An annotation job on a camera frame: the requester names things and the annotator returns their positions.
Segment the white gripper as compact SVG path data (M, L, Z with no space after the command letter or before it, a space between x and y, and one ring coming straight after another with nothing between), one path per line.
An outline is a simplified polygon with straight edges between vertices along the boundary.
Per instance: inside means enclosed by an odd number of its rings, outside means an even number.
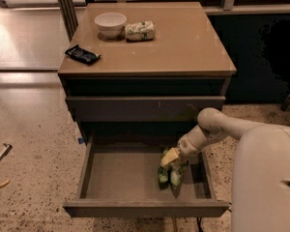
M179 149L172 147L163 151L160 166L168 169L172 164L180 165L184 158L198 154L202 149L202 144L203 138L200 136L188 133L183 135L177 143Z

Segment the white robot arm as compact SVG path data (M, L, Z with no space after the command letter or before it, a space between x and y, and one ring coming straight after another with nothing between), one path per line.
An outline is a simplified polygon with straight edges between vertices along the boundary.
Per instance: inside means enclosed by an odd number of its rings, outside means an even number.
M232 175L232 232L290 232L290 127L201 110L197 126L161 159L177 166L227 136L238 140Z

